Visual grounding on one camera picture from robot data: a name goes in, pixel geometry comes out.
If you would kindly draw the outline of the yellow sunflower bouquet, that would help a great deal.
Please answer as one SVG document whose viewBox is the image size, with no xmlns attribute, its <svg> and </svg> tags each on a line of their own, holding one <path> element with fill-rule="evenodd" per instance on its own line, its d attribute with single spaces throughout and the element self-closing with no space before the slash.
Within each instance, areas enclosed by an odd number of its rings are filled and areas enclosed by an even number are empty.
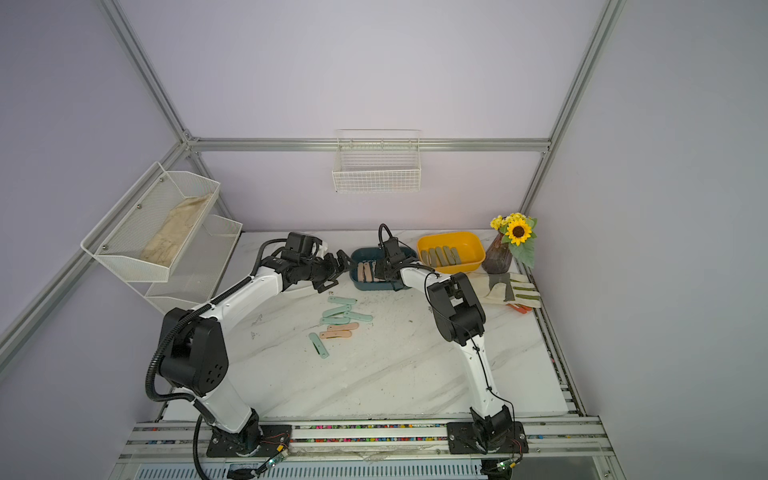
<svg viewBox="0 0 768 480">
<path fill-rule="evenodd" d="M 507 216 L 497 216 L 490 221 L 490 227 L 502 233 L 504 242 L 508 244 L 513 258 L 529 269 L 535 267 L 535 249 L 537 234 L 535 228 L 538 220 L 522 213 L 512 213 Z"/>
</svg>

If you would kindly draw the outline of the white storage box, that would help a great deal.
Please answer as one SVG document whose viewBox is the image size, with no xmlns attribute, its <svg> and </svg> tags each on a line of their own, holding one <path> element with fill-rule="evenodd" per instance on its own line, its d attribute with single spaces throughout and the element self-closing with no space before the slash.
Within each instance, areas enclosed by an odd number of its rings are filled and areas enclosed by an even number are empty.
<svg viewBox="0 0 768 480">
<path fill-rule="evenodd" d="M 310 237 L 310 255 L 313 258 L 323 258 L 328 253 L 328 244 L 322 239 Z"/>
</svg>

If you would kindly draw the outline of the aluminium frame struts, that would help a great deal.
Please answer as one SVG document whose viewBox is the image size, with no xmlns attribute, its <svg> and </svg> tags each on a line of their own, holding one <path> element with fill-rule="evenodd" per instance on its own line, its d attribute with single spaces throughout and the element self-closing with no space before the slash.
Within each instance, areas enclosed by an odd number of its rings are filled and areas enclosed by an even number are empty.
<svg viewBox="0 0 768 480">
<path fill-rule="evenodd" d="M 210 171 L 200 159 L 202 152 L 255 151 L 255 152 L 330 152 L 337 149 L 332 138 L 194 138 L 183 127 L 167 91 L 162 86 L 145 51 L 139 45 L 125 12 L 117 1 L 96 1 L 94 3 L 124 51 L 129 63 L 137 73 L 141 84 L 147 89 L 155 106 L 171 127 L 175 143 L 162 157 L 160 165 L 173 167 L 178 161 L 189 158 L 192 165 L 204 176 Z M 560 140 L 581 100 L 584 89 L 594 72 L 599 55 L 611 37 L 626 3 L 606 1 L 590 36 L 587 49 L 579 63 L 575 77 L 569 87 L 562 108 L 557 116 L 553 132 L 547 139 L 525 138 L 423 138 L 419 142 L 424 152 L 540 152 L 542 159 L 535 170 L 531 186 L 523 200 L 525 208 L 533 205 L 543 179 L 555 157 Z M 1 334 L 1 376 L 7 377 L 21 360 L 39 335 L 48 319 L 77 288 L 93 260 L 88 253 L 80 250 L 67 261 L 62 269 L 48 282 L 38 295 L 17 316 L 14 322 Z"/>
</svg>

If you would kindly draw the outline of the white mesh two-tier shelf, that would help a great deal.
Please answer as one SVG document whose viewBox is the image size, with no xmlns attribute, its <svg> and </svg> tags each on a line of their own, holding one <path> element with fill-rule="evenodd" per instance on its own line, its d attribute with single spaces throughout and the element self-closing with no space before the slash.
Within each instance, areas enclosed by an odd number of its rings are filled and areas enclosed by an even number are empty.
<svg viewBox="0 0 768 480">
<path fill-rule="evenodd" d="M 220 183 L 152 165 L 81 241 L 81 249 L 165 313 L 211 299 L 242 233 Z"/>
</svg>

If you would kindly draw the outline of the mint knife top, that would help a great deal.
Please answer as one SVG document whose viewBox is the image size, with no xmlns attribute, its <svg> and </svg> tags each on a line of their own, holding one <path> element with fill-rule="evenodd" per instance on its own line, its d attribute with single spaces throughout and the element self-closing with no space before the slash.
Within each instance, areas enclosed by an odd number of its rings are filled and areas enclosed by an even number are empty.
<svg viewBox="0 0 768 480">
<path fill-rule="evenodd" d="M 357 299 L 355 298 L 348 298 L 348 297 L 340 297 L 340 296 L 329 296 L 328 302 L 338 305 L 355 305 L 357 303 Z"/>
</svg>

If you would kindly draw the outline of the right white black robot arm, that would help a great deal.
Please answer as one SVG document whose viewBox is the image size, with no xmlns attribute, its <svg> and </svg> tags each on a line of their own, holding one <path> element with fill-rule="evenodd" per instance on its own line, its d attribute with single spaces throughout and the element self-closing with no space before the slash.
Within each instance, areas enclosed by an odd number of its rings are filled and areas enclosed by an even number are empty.
<svg viewBox="0 0 768 480">
<path fill-rule="evenodd" d="M 441 274 L 400 252 L 378 260 L 375 276 L 422 292 L 439 334 L 463 355 L 477 448 L 490 452 L 514 439 L 514 406 L 497 392 L 485 347 L 486 314 L 467 275 Z"/>
</svg>

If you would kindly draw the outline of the purple glass vase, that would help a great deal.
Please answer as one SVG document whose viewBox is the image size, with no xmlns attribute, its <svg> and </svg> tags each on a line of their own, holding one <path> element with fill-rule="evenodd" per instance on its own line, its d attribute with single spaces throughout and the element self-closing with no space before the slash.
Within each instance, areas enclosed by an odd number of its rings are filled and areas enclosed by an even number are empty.
<svg viewBox="0 0 768 480">
<path fill-rule="evenodd" d="M 513 255 L 508 244 L 504 242 L 504 238 L 502 233 L 498 233 L 486 250 L 485 260 L 481 267 L 487 274 L 503 274 L 509 271 Z"/>
</svg>

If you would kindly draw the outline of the mint knife far left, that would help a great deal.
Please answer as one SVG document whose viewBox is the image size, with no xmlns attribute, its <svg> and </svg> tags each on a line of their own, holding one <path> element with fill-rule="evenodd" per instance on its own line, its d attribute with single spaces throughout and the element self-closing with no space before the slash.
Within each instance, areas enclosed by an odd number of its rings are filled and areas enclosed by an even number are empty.
<svg viewBox="0 0 768 480">
<path fill-rule="evenodd" d="M 322 339 L 318 334 L 310 333 L 309 339 L 320 358 L 327 359 L 330 356 L 327 348 L 323 344 Z"/>
</svg>

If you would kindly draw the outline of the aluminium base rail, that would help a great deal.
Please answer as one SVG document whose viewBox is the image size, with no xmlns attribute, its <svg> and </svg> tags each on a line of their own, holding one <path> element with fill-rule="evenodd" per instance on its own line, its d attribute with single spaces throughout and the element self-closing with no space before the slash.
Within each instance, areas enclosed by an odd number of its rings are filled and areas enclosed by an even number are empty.
<svg viewBox="0 0 768 480">
<path fill-rule="evenodd" d="M 612 457 L 611 441 L 596 417 L 544 417 L 522 421 L 529 452 L 523 454 L 451 454 L 446 425 L 459 419 L 368 420 L 368 421 L 277 421 L 262 425 L 293 427 L 286 452 L 293 461 L 385 461 L 459 458 Z M 257 461 L 268 458 L 208 458 L 212 437 L 207 425 L 192 421 L 139 423 L 131 432 L 118 460 L 121 463 L 186 461 Z"/>
</svg>

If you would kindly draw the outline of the dark teal storage box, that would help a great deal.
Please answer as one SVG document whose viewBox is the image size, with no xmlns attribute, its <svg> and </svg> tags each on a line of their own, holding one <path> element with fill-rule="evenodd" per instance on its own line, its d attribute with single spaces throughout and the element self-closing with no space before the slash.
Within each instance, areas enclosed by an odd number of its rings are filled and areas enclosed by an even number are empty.
<svg viewBox="0 0 768 480">
<path fill-rule="evenodd" d="M 378 260 L 384 258 L 384 252 L 379 247 L 358 248 L 351 255 L 351 270 L 349 272 L 353 285 L 360 291 L 400 291 L 406 290 L 407 286 L 403 282 L 357 282 L 357 263 L 369 262 L 373 266 Z"/>
</svg>

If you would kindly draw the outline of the beige cloth in shelf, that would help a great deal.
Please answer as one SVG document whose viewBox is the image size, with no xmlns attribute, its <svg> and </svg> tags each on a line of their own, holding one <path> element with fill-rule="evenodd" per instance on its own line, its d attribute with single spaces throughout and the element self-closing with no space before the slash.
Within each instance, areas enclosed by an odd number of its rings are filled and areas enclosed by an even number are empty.
<svg viewBox="0 0 768 480">
<path fill-rule="evenodd" d="M 140 259 L 170 267 L 210 197 L 210 194 L 189 197 L 172 208 L 159 231 L 141 252 Z"/>
</svg>

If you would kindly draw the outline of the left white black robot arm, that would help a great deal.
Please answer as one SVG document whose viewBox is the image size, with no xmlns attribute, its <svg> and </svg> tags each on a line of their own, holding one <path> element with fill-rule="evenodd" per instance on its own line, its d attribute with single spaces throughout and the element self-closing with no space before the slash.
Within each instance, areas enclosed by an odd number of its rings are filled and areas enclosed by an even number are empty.
<svg viewBox="0 0 768 480">
<path fill-rule="evenodd" d="M 329 251 L 315 236 L 291 232 L 265 241 L 251 271 L 235 285 L 196 307 L 165 314 L 145 374 L 147 398 L 185 401 L 230 435 L 254 427 L 258 415 L 228 378 L 226 336 L 263 303 L 301 282 L 318 293 L 331 289 L 349 266 L 344 251 Z"/>
</svg>

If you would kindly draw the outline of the mint knife lower middle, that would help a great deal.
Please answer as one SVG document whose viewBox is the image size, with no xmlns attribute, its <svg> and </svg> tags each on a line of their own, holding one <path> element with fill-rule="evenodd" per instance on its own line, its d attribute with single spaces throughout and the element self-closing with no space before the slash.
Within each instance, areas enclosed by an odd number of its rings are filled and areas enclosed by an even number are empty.
<svg viewBox="0 0 768 480">
<path fill-rule="evenodd" d="M 328 326 L 340 326 L 340 325 L 347 325 L 351 322 L 351 320 L 345 316 L 341 317 L 327 317 L 322 318 L 319 321 L 320 325 L 328 325 Z"/>
</svg>

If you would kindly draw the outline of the yellow storage box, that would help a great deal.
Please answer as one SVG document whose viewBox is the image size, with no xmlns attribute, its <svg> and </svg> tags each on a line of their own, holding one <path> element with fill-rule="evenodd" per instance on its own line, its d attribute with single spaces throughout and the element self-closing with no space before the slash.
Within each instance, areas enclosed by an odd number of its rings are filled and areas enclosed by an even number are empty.
<svg viewBox="0 0 768 480">
<path fill-rule="evenodd" d="M 485 249 L 469 231 L 426 235 L 417 242 L 420 260 L 440 273 L 472 272 L 485 260 Z"/>
</svg>

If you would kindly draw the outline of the mint knife short middle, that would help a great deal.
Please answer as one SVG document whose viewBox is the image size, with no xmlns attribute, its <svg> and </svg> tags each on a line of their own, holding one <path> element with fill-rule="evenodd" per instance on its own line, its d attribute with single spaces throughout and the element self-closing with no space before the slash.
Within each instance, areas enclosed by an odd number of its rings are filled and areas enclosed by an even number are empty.
<svg viewBox="0 0 768 480">
<path fill-rule="evenodd" d="M 373 321 L 373 316 L 368 314 L 362 314 L 354 311 L 348 311 L 344 314 L 344 317 L 350 322 L 363 322 L 370 323 Z"/>
</svg>

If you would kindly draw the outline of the mint knife upper middle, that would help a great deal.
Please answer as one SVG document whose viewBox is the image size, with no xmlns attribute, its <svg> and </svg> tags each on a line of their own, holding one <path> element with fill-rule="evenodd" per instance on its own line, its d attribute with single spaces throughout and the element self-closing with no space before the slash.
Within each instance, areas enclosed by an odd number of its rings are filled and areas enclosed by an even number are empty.
<svg viewBox="0 0 768 480">
<path fill-rule="evenodd" d="M 341 305 L 341 306 L 338 306 L 338 307 L 334 307 L 334 308 L 325 310 L 322 313 L 322 318 L 326 319 L 326 318 L 335 318 L 335 317 L 338 317 L 338 316 L 344 316 L 345 314 L 350 312 L 351 309 L 352 309 L 351 305 Z"/>
</svg>

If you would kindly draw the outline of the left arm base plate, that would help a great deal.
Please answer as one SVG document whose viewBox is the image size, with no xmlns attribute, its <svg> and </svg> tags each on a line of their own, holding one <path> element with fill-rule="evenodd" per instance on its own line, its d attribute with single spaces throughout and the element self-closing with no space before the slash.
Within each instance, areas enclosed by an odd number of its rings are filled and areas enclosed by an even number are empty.
<svg viewBox="0 0 768 480">
<path fill-rule="evenodd" d="M 289 424 L 259 425 L 259 432 L 232 434 L 214 428 L 206 450 L 208 458 L 269 458 L 279 447 L 288 448 L 293 427 Z"/>
</svg>

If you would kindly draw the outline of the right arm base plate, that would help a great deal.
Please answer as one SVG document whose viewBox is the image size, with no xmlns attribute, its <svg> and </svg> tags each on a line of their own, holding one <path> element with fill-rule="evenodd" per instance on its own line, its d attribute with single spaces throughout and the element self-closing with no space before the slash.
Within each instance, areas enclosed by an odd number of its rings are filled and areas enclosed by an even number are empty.
<svg viewBox="0 0 768 480">
<path fill-rule="evenodd" d="M 514 422 L 490 433 L 481 433 L 473 422 L 449 422 L 447 442 L 451 454 L 527 454 L 529 444 L 521 422 Z"/>
</svg>

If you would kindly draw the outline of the white green work glove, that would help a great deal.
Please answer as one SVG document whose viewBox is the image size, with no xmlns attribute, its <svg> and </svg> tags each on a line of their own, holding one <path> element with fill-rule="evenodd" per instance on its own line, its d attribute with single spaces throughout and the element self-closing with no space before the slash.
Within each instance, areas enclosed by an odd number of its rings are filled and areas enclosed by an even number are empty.
<svg viewBox="0 0 768 480">
<path fill-rule="evenodd" d="M 507 305 L 521 313 L 542 307 L 540 292 L 525 275 L 469 273 L 468 279 L 483 306 Z"/>
</svg>

